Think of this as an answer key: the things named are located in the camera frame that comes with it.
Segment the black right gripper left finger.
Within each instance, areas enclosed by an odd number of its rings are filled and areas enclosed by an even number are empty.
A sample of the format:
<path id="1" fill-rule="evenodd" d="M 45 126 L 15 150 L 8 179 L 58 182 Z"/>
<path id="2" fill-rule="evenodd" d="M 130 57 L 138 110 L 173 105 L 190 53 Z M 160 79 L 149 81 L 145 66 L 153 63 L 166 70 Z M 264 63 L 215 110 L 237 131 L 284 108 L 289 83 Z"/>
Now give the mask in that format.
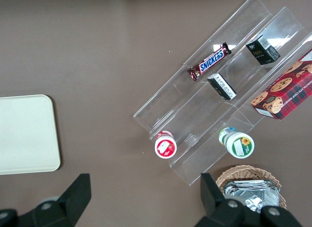
<path id="1" fill-rule="evenodd" d="M 20 216 L 19 226 L 74 227 L 90 200 L 90 174 L 80 174 L 57 200 L 43 202 Z"/>

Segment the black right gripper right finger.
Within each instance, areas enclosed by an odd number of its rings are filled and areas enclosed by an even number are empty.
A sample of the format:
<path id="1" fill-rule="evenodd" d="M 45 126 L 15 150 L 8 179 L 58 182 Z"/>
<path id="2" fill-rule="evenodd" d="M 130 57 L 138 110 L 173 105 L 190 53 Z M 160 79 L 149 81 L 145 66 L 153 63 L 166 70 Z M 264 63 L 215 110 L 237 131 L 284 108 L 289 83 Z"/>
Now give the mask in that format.
<path id="1" fill-rule="evenodd" d="M 200 195 L 206 212 L 197 227 L 240 227 L 244 220 L 243 205 L 226 199 L 209 173 L 200 177 Z"/>

